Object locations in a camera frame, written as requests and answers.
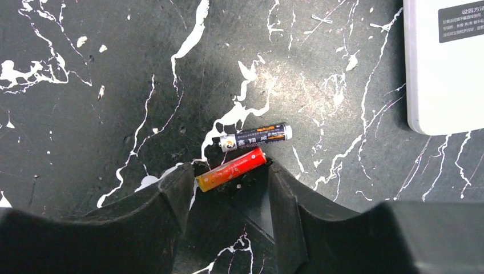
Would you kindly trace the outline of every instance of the gray sticker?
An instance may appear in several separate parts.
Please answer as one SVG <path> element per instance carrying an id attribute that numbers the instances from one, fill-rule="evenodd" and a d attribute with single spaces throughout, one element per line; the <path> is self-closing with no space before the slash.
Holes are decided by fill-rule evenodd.
<path id="1" fill-rule="evenodd" d="M 439 42 L 445 43 L 484 34 L 484 1 L 441 9 Z"/>

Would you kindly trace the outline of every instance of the black marble surface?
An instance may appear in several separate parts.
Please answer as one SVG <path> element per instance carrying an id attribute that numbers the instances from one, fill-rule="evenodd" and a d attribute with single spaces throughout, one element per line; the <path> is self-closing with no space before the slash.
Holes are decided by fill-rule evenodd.
<path id="1" fill-rule="evenodd" d="M 201 159 L 213 128 L 282 121 L 294 138 L 264 151 L 356 211 L 382 200 L 484 196 L 483 133 L 430 138 L 406 124 L 401 1 L 1 3 L 3 205 L 81 215 L 113 190 L 105 204 L 133 193 L 147 175 Z M 216 147 L 204 151 L 211 167 L 225 157 Z M 194 224 L 205 195 L 195 200 Z M 227 222 L 213 218 L 213 227 Z M 258 237 L 237 224 L 178 271 L 203 269 L 224 248 Z M 268 246 L 260 240 L 251 249 L 252 268 L 247 252 L 229 252 L 237 254 L 227 259 L 238 265 L 232 273 L 263 270 Z"/>

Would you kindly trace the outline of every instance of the white device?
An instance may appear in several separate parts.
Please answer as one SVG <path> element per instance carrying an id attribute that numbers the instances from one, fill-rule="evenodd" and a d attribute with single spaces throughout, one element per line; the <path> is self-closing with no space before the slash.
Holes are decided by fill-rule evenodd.
<path id="1" fill-rule="evenodd" d="M 484 1 L 404 0 L 404 21 L 410 127 L 484 128 Z"/>

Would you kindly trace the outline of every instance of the battery label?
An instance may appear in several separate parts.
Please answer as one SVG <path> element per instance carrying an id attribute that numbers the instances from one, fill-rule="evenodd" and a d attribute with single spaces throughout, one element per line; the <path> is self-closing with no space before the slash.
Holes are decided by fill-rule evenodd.
<path id="1" fill-rule="evenodd" d="M 284 124 L 256 128 L 235 135 L 235 142 L 239 149 L 257 147 L 261 144 L 285 141 L 286 139 L 287 134 Z"/>
<path id="2" fill-rule="evenodd" d="M 484 1 L 448 7 L 438 11 L 439 42 L 484 34 Z"/>

